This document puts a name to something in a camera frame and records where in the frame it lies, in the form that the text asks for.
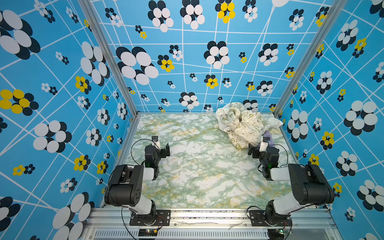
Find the purple cloth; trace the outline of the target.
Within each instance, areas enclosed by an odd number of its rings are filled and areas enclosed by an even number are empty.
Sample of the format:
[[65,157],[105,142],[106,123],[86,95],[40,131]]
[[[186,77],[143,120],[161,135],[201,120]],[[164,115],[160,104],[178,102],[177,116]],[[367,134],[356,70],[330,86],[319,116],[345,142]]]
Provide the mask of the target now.
[[272,137],[272,134],[270,131],[264,132],[262,136],[262,142],[267,143],[269,146],[275,145],[274,138]]

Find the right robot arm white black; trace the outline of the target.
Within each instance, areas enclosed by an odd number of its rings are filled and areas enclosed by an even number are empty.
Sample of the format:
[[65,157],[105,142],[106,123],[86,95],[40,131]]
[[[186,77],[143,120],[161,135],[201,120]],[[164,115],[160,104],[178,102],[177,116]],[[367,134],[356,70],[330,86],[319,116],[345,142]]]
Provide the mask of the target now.
[[279,152],[275,147],[255,147],[251,144],[248,149],[248,155],[260,161],[260,172],[267,181],[291,184],[291,192],[266,205],[265,221],[272,226],[305,207],[332,204],[335,200],[334,190],[319,166],[287,164],[280,167]]

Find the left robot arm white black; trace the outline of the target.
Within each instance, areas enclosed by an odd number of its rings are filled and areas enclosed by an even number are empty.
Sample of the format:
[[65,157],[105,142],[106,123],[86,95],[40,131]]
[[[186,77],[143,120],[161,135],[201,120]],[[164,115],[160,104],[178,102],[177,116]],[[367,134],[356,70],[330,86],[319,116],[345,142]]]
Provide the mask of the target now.
[[170,210],[158,210],[153,200],[142,193],[143,182],[155,181],[159,175],[161,159],[170,156],[170,146],[160,149],[153,143],[145,147],[145,161],[142,165],[118,165],[111,174],[105,193],[105,204],[129,209],[131,226],[168,226]]

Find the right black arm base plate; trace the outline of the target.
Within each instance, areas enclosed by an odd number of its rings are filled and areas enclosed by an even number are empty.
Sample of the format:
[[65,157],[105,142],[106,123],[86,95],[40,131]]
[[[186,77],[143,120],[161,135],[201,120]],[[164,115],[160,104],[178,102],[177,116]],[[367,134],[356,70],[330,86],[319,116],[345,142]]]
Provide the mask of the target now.
[[278,215],[274,212],[266,213],[262,210],[249,210],[248,216],[251,220],[253,227],[290,227],[292,225],[292,219],[289,219],[286,215]]

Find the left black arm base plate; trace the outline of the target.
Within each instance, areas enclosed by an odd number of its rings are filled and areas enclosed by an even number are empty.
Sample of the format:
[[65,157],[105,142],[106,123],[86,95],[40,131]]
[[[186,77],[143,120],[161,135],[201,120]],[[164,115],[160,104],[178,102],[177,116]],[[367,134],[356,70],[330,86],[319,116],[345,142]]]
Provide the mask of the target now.
[[171,220],[171,210],[156,210],[148,215],[131,214],[129,222],[130,226],[148,226],[148,227],[161,227],[169,226]]

